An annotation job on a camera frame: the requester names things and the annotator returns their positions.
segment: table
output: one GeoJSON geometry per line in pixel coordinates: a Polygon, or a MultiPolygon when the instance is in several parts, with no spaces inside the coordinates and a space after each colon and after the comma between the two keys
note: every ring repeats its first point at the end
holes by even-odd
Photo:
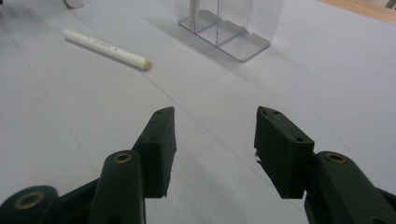
{"type": "Polygon", "coordinates": [[[313,0],[286,0],[272,46],[246,63],[177,26],[172,1],[6,1],[0,6],[0,202],[33,185],[97,178],[163,107],[176,109],[168,197],[148,223],[307,223],[256,163],[259,105],[352,158],[396,193],[396,28],[313,0]],[[63,29],[153,61],[150,71],[84,49],[63,29]]]}

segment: transparent divider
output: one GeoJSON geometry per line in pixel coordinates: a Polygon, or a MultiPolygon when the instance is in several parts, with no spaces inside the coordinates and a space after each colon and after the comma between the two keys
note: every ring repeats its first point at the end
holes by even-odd
{"type": "Polygon", "coordinates": [[[243,62],[271,45],[284,0],[175,0],[177,22],[243,62]]]}

